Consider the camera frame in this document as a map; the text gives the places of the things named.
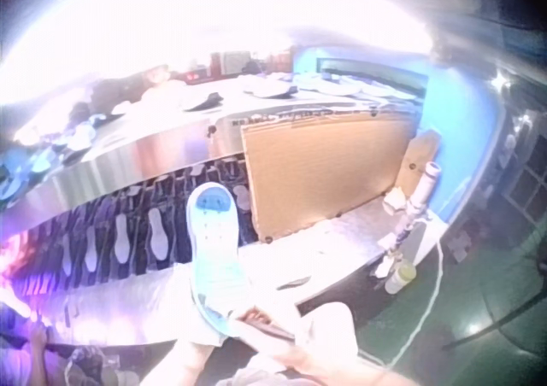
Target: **shoe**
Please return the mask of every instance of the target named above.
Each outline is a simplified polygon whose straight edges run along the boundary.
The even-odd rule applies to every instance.
[[[206,183],[188,198],[191,289],[197,309],[222,335],[235,336],[227,318],[250,304],[250,285],[238,261],[238,211],[230,192]]]

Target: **green floor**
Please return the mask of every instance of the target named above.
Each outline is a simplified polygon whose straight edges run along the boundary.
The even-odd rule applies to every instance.
[[[541,235],[542,231],[535,231],[512,249],[486,240],[459,265],[446,256],[432,314],[396,370],[427,386],[537,382],[547,355],[547,300],[500,330],[449,352],[439,352],[438,346],[484,329],[541,290],[543,280],[534,259]],[[357,328],[362,349],[387,362],[397,354],[428,303],[437,259],[436,255],[428,256],[419,269],[420,279],[380,315]]]

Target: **stainless steel counter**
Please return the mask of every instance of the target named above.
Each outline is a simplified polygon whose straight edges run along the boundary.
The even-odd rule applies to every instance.
[[[4,237],[28,230],[99,196],[192,164],[243,151],[238,120],[292,108],[362,108],[347,97],[300,91],[288,100],[244,94],[236,79],[195,86],[218,91],[224,102],[204,112],[166,111],[139,102],[131,113],[99,129],[81,162],[51,174],[0,217]]]

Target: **blue wall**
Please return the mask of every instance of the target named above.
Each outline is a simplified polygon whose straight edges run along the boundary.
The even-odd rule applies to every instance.
[[[429,205],[442,220],[448,221],[462,196],[462,193],[454,196],[454,192],[477,172],[496,129],[498,104],[493,89],[485,81],[452,67],[435,67],[424,56],[378,50],[335,47],[301,50],[295,54],[294,71],[315,72],[318,58],[369,61],[429,78],[419,132],[433,129],[443,137],[435,160],[443,173]]]

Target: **cardboard sheet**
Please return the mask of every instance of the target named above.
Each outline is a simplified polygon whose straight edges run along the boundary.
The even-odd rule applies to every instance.
[[[389,190],[417,120],[345,114],[243,127],[260,240],[292,234]]]
[[[411,196],[416,189],[421,176],[426,171],[426,164],[435,158],[440,144],[441,136],[434,130],[427,130],[410,140],[401,171],[395,182],[395,186],[401,187],[407,197]]]

